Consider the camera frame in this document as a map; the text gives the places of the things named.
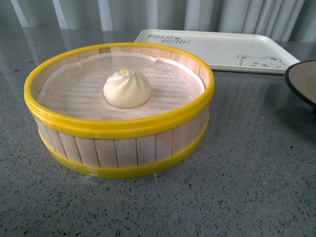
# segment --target plastic tray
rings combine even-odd
[[[299,63],[268,37],[247,34],[143,30],[135,42],[172,46],[196,55],[213,70],[284,75]]]

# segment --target tray rim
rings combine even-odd
[[[288,51],[286,51],[284,48],[282,48],[280,45],[278,45],[276,42],[274,42],[271,38],[267,36],[262,35],[252,35],[252,34],[238,34],[238,33],[222,33],[222,32],[203,32],[203,31],[180,31],[180,30],[156,30],[156,29],[146,29],[142,30],[138,37],[136,38],[135,42],[146,42],[141,40],[141,37],[143,37],[144,34],[148,34],[149,32],[152,33],[166,33],[166,34],[183,34],[183,35],[202,35],[202,36],[209,36],[209,37],[226,37],[226,38],[246,38],[251,40],[257,40],[258,42],[267,42],[268,44],[271,44],[273,48],[277,48],[278,51],[281,51],[282,54],[285,54],[285,57],[289,57],[292,62],[291,64],[299,63],[300,61],[295,58],[292,54],[290,54]],[[278,70],[278,69],[264,69],[264,68],[253,68],[253,67],[237,67],[237,66],[226,66],[226,65],[219,65],[219,64],[211,64],[207,62],[207,60],[203,59],[203,61],[206,62],[206,64],[214,71],[231,71],[231,72],[245,72],[245,73],[263,73],[263,74],[280,74],[284,75],[286,69]]]

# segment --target table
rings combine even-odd
[[[138,34],[0,27],[0,236],[316,236],[316,118],[280,75],[214,72],[201,144],[160,173],[95,178],[49,154],[24,103],[28,74]],[[314,44],[279,44],[316,59]]]

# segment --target steamed bun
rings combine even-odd
[[[150,96],[151,86],[140,72],[121,70],[106,81],[103,92],[114,107],[129,109],[144,104]]]

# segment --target curtain fold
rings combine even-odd
[[[0,25],[258,34],[316,42],[315,0],[1,0]]]

